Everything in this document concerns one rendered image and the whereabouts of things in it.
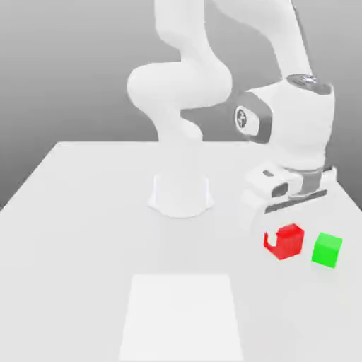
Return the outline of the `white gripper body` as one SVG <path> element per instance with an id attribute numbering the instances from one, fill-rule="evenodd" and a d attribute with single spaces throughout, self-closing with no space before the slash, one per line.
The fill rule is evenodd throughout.
<path id="1" fill-rule="evenodd" d="M 252 193 L 250 201 L 250 234 L 259 235 L 287 223 L 298 211 L 299 205 L 327 195 L 326 189 L 321 189 L 309 195 L 290 197 L 283 195 L 274 198 L 261 198 Z"/>

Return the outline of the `small red cube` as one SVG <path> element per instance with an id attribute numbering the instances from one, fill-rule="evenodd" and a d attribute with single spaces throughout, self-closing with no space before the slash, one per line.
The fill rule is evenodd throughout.
<path id="1" fill-rule="evenodd" d="M 264 234 L 264 247 L 277 259 L 283 260 L 300 254 L 305 232 L 295 223 L 283 226 L 275 233 L 276 244 L 271 245 L 269 234 Z"/>

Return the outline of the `small green cube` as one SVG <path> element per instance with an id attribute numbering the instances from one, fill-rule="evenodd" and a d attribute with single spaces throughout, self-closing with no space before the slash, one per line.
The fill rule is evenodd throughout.
<path id="1" fill-rule="evenodd" d="M 315 241 L 311 261 L 329 268 L 335 268 L 342 238 L 321 232 Z"/>

